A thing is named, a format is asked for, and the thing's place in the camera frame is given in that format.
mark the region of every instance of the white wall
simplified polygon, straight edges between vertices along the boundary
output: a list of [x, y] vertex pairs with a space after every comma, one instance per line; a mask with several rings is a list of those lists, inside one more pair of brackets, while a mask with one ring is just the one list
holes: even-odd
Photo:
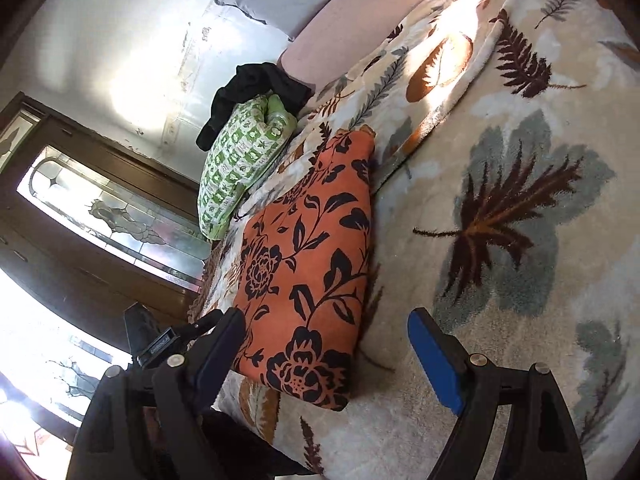
[[[279, 31], [237, 9], [209, 7], [211, 1], [47, 0], [0, 71], [0, 107], [23, 91], [199, 179], [206, 154], [194, 141], [216, 89], [236, 64], [275, 60], [286, 47]], [[203, 42], [197, 30], [203, 20], [231, 30], [230, 49], [229, 33], [216, 35], [215, 28]], [[251, 52], [256, 44], [261, 47]]]

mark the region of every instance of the black clamp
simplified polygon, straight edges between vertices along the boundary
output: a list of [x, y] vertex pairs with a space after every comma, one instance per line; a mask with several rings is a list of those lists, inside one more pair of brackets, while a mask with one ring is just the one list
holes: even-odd
[[[196, 418], [213, 404], [244, 341], [244, 315], [236, 308], [224, 316], [214, 311], [193, 326], [158, 335], [150, 314], [134, 307], [126, 317], [134, 364], [105, 372], [78, 431], [67, 480], [225, 480]], [[136, 355], [134, 348], [143, 349]], [[145, 407], [157, 409], [168, 463], [152, 451]]]
[[509, 425], [494, 480], [586, 480], [580, 444], [550, 369], [496, 366], [443, 333], [426, 309], [409, 316], [409, 339], [438, 400], [458, 415], [429, 480], [472, 480], [478, 474], [498, 406]]

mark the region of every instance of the glass panel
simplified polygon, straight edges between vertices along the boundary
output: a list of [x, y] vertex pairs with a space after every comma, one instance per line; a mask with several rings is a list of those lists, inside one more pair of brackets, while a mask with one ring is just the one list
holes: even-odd
[[193, 222], [51, 146], [36, 158], [18, 192], [82, 238], [126, 262], [199, 290], [211, 245]]
[[26, 110], [21, 110], [13, 121], [0, 134], [0, 171], [15, 153], [33, 126], [39, 122], [39, 118], [31, 115]]

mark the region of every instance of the pink couch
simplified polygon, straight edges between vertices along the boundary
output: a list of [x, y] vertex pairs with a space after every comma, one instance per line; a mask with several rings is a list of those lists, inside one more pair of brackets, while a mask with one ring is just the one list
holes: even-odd
[[331, 0], [280, 58], [316, 90], [374, 50], [422, 0]]

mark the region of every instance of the orange floral pillow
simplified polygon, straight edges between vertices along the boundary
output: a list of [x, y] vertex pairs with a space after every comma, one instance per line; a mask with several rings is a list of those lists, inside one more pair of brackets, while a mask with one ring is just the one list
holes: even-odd
[[321, 132], [309, 172], [244, 230], [234, 306], [247, 329], [234, 369], [341, 410], [367, 285], [375, 134]]

